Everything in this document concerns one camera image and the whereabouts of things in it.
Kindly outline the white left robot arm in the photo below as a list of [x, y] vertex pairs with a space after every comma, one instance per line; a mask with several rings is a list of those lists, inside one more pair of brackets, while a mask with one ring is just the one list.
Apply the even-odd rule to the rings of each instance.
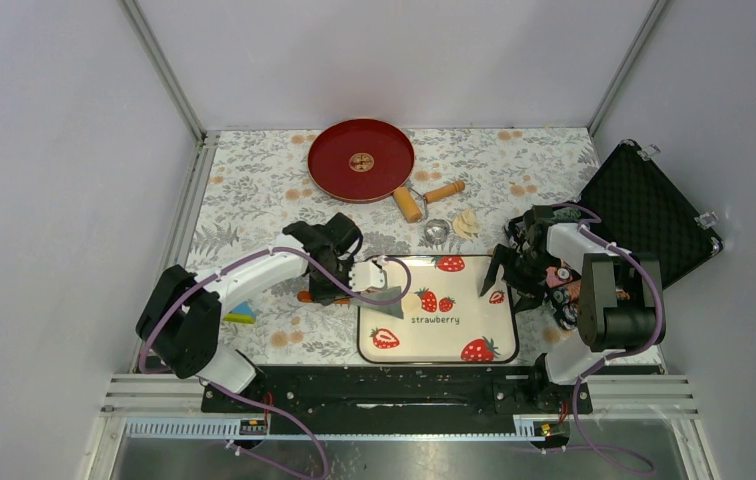
[[266, 248], [208, 273], [180, 265], [159, 277], [136, 324], [142, 342], [138, 368], [150, 353], [179, 379], [195, 377], [226, 390], [242, 411], [263, 401], [264, 385], [255, 365], [219, 340], [226, 314], [255, 295], [291, 279], [308, 279], [310, 299], [322, 305], [347, 300], [353, 305], [392, 311], [410, 285], [391, 286], [386, 256], [358, 262], [363, 236], [342, 213], [324, 224], [294, 222]]

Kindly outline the strawberry pattern rectangular tray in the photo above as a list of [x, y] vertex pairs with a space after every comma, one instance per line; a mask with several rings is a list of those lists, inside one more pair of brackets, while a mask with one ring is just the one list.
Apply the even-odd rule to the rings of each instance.
[[479, 296], [490, 263], [485, 255], [403, 256], [408, 293], [422, 312], [402, 319], [362, 309], [357, 347], [375, 364], [504, 364], [519, 353], [509, 288], [502, 280]]

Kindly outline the wooden dough roller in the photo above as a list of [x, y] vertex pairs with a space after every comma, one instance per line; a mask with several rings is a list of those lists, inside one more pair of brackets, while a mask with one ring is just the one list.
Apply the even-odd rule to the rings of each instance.
[[466, 189], [463, 181], [455, 181], [440, 188], [421, 194], [411, 187], [396, 188], [391, 197], [407, 223], [417, 223], [428, 215], [428, 206], [450, 196], [462, 193]]

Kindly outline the small dough ball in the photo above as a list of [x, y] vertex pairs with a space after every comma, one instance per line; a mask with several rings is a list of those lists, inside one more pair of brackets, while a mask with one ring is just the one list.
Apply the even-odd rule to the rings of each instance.
[[422, 301], [415, 293], [406, 294], [400, 305], [405, 316], [413, 316], [422, 312]]

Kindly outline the dough scrap trimmings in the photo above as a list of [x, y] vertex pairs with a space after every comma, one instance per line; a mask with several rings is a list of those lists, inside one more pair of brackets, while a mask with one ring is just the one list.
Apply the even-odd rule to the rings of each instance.
[[452, 228], [458, 236], [469, 241], [477, 239], [481, 232], [477, 216], [472, 209], [460, 212], [453, 219]]

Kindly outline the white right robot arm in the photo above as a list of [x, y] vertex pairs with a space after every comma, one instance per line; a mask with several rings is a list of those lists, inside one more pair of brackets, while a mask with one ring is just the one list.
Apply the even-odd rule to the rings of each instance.
[[497, 280], [519, 296], [516, 310], [540, 306], [554, 291], [549, 269], [567, 266], [579, 276], [576, 333], [543, 355], [540, 377], [527, 386], [529, 402], [551, 412], [567, 398], [569, 384], [580, 384], [602, 366], [635, 356], [665, 334], [660, 266], [652, 254], [637, 255], [592, 231], [602, 219], [583, 208], [582, 218], [557, 216], [561, 205], [533, 206], [505, 227], [506, 244], [497, 245], [479, 294]]

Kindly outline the metal scraper orange handle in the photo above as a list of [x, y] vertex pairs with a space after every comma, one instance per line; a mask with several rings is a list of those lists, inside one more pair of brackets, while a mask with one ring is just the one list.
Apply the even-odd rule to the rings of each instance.
[[301, 303], [317, 304], [322, 306], [349, 306], [365, 309], [388, 315], [393, 318], [404, 317], [401, 305], [404, 294], [400, 287], [389, 289], [371, 289], [361, 292], [352, 292], [350, 289], [337, 289], [330, 297], [323, 299], [314, 298], [307, 290], [300, 291], [296, 298]]

